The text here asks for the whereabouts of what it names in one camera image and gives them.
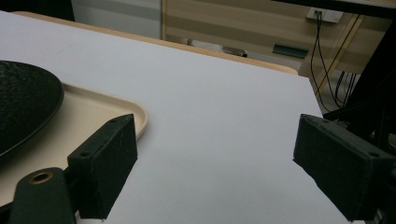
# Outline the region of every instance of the beige tray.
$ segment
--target beige tray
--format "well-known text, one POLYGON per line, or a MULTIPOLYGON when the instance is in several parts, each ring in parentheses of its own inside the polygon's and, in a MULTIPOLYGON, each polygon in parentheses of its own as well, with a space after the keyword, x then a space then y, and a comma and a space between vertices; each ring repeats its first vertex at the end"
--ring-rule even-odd
POLYGON ((13 200, 18 181, 33 171, 67 167, 67 156, 108 120, 134 114, 137 138, 146 129, 142 105, 64 84, 64 102, 50 123, 18 154, 0 164, 0 206, 13 200))

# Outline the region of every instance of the black plate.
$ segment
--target black plate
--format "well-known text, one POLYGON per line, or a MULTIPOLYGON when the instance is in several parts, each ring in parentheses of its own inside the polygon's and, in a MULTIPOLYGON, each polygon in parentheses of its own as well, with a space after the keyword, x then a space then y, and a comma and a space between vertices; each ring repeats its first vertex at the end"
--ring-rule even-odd
POLYGON ((40 131, 63 100, 62 82, 49 71, 0 61, 0 160, 40 131))

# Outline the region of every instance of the table surface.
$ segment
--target table surface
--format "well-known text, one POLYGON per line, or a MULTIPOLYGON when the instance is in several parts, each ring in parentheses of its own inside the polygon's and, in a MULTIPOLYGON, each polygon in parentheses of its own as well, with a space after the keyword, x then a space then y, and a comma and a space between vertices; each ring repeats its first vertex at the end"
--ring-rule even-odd
POLYGON ((117 35, 120 37, 130 38, 133 40, 140 40, 140 41, 144 41, 144 42, 148 42, 148 43, 156 44, 156 45, 161 45, 161 46, 165 46, 165 47, 169 47, 169 48, 173 48, 173 49, 182 49, 182 50, 186 50, 186 51, 190 51, 190 52, 201 53, 201 54, 212 56, 212 57, 227 59, 227 60, 231 60, 234 62, 248 63, 248 64, 260 66, 260 67, 274 69, 276 71, 281 71, 281 72, 298 75, 298 72, 295 69, 292 69, 292 68, 284 66, 284 65, 276 64, 276 63, 267 63, 267 62, 253 60, 253 59, 249 59, 249 58, 238 57, 238 56, 234 56, 231 54, 216 52, 213 50, 194 48, 191 46, 186 46, 186 45, 173 43, 173 42, 169 42, 169 41, 163 41, 163 40, 150 38, 150 37, 146 37, 146 36, 142 36, 142 35, 134 35, 134 34, 124 33, 124 32, 114 31, 114 30, 110 30, 107 28, 91 26, 91 25, 83 24, 83 23, 79 23, 79 22, 60 20, 57 18, 39 15, 39 14, 35 14, 32 12, 16 11, 13 13, 22 15, 22 16, 27 16, 30 18, 40 19, 43 21, 56 22, 56 23, 60 23, 63 25, 73 26, 73 27, 77 27, 77 28, 81 28, 81 29, 85 29, 85 30, 91 30, 91 31, 95 31, 95 32, 108 34, 108 35, 117 35))
POLYGON ((307 78, 1 11, 0 30, 0 60, 147 109, 105 223, 348 223, 292 161, 300 115, 321 116, 307 78))

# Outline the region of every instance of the wooden cabinet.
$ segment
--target wooden cabinet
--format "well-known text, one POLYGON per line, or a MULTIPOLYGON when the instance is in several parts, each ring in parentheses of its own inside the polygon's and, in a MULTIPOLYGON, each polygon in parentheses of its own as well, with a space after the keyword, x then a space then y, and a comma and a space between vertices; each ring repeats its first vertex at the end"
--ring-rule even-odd
MULTIPOLYGON (((163 0, 163 39, 191 38, 301 63, 299 75, 311 77, 311 55, 318 23, 306 18, 309 7, 270 0, 163 0), (275 44, 307 49, 299 59, 275 54, 275 44)), ((329 71, 360 74, 390 20, 344 13, 338 23, 320 26, 320 52, 329 71)), ((319 50, 313 71, 323 79, 319 50)))

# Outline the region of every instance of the black cable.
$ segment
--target black cable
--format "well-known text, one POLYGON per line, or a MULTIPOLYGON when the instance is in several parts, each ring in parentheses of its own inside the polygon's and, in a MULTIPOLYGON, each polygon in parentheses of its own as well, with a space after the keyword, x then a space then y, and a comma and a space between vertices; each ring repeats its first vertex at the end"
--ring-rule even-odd
POLYGON ((349 100, 349 97, 352 94, 355 79, 356 79, 356 74, 352 74, 349 79, 349 83, 348 83, 348 87, 347 87, 347 91, 346 91, 346 97, 344 99, 344 106, 346 106, 347 101, 349 100))
POLYGON ((347 94, 346 87, 347 87, 347 79, 348 79, 348 77, 349 77, 349 73, 346 73, 346 81, 345 81, 346 84, 344 84, 344 94, 347 94))
POLYGON ((338 106, 339 108, 341 108, 341 107, 343 107, 343 106, 340 106, 338 103, 344 104, 344 102, 341 101, 341 100, 338 98, 338 92, 339 92, 339 90, 340 90, 341 83, 343 82, 344 74, 345 74, 345 72, 343 71, 343 72, 341 73, 340 77, 338 78, 337 85, 336 85, 336 87, 335 87, 335 100, 336 100, 336 102, 337 102, 336 104, 337 104, 337 106, 338 106))
POLYGON ((318 28, 318 51, 319 51, 319 56, 320 56, 320 60, 321 60, 322 65, 323 65, 323 69, 324 69, 324 72, 325 72, 325 77, 326 77, 326 79, 327 79, 327 83, 329 84, 329 89, 330 89, 330 94, 332 95, 332 100, 335 102, 335 104, 338 106, 338 108, 340 108, 340 106, 337 104, 337 101, 336 101, 336 99, 335 99, 334 93, 332 92, 332 84, 331 84, 330 79, 329 79, 329 71, 328 71, 327 68, 326 68, 326 64, 325 64, 324 59, 323 59, 323 54, 321 53, 321 46, 320 46, 320 28, 321 28, 322 22, 323 22, 323 19, 322 19, 322 18, 320 18, 320 20, 318 19, 317 28, 318 28))
MULTIPOLYGON (((318 20, 319 20, 319 19, 321 20, 321 12, 318 13, 318 20)), ((311 76, 312 76, 312 79, 314 80, 315 86, 317 87, 318 97, 319 97, 319 100, 320 100, 320 102, 321 102, 323 108, 324 108, 325 110, 327 110, 327 112, 330 112, 330 110, 323 104, 323 100, 322 100, 322 98, 321 98, 320 92, 318 91, 318 90, 319 90, 318 83, 317 83, 317 80, 315 79, 315 76, 314 76, 313 59, 314 59, 314 55, 315 55, 315 50, 316 50, 316 48, 317 48, 318 35, 319 35, 319 33, 317 32, 317 38, 315 39, 314 49, 312 50, 311 63, 310 63, 311 76)))

